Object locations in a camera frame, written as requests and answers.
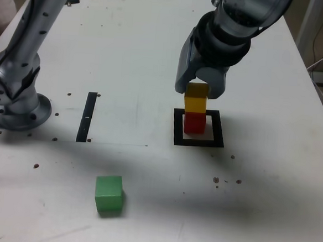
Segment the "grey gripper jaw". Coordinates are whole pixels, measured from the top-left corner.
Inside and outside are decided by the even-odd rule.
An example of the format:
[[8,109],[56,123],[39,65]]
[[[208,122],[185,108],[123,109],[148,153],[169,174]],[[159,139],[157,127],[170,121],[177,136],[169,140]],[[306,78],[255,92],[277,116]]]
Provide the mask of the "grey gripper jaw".
[[202,67],[196,71],[196,77],[209,85],[208,99],[218,99],[226,88],[227,67]]

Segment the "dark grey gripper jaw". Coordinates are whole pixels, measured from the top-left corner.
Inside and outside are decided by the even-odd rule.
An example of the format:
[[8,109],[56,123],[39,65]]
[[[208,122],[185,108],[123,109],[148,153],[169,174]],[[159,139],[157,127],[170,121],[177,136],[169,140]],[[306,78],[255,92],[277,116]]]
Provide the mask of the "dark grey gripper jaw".
[[194,43],[193,29],[181,48],[174,86],[177,93],[185,93],[187,84],[196,78],[198,57],[199,52]]

